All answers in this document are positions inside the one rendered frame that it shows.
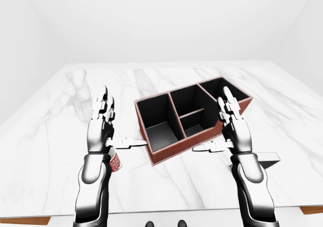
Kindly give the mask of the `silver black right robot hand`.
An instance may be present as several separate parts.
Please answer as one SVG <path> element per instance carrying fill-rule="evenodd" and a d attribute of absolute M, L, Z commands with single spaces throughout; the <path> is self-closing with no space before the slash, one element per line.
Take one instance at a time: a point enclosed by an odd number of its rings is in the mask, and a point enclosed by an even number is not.
<path fill-rule="evenodd" d="M 223 123 L 222 135 L 225 141 L 215 139 L 192 148 L 194 152 L 222 152 L 229 149 L 233 154 L 251 152 L 252 141 L 247 122 L 240 115 L 240 106 L 230 89 L 223 88 L 218 98 L 219 120 Z"/>

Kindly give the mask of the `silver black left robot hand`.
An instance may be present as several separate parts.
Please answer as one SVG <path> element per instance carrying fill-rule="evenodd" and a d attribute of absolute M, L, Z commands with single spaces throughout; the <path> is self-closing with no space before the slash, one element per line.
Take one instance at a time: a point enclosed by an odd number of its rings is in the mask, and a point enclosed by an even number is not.
<path fill-rule="evenodd" d="M 87 131 L 87 147 L 89 153 L 108 153 L 111 147 L 115 149 L 130 149 L 131 147 L 146 146 L 142 139 L 126 137 L 113 138 L 115 119 L 115 101 L 108 95 L 107 87 L 102 86 L 92 107 L 92 117 Z"/>

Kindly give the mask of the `grey book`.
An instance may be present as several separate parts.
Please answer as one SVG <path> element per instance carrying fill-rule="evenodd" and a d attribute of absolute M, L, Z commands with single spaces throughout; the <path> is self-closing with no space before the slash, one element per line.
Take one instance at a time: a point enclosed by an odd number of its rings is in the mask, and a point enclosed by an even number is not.
<path fill-rule="evenodd" d="M 275 152 L 257 152 L 256 155 L 258 162 L 264 169 L 271 167 L 281 160 Z"/>

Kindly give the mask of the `red-brown desk caddy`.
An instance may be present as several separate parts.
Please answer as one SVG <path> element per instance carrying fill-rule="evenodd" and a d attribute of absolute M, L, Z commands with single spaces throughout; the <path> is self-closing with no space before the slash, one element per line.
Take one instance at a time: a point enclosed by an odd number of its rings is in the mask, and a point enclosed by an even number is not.
<path fill-rule="evenodd" d="M 253 97 L 223 77 L 215 77 L 134 102 L 140 134 L 156 165 L 222 133 L 217 98 L 227 86 L 243 113 Z"/>

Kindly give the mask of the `red white patterned mug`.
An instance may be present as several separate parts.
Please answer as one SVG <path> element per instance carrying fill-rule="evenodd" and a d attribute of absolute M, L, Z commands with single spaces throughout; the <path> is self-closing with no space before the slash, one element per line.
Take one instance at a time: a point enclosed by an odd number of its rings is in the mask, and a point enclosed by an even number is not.
<path fill-rule="evenodd" d="M 108 154 L 111 157 L 109 164 L 111 166 L 112 172 L 118 171 L 122 167 L 122 163 L 113 146 L 110 147 Z"/>

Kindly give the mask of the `brown wooden table support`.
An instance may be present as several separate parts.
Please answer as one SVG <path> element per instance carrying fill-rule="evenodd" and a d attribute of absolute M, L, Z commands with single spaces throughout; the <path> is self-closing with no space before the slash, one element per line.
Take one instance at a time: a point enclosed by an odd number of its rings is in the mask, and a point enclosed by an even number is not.
<path fill-rule="evenodd" d="M 303 214 L 318 214 L 323 213 L 323 205 L 320 206 L 300 206 Z"/>
<path fill-rule="evenodd" d="M 6 224 L 30 224 L 30 225 L 48 225 L 50 216 L 43 217 L 15 217 L 15 218 L 0 218 L 0 223 Z"/>

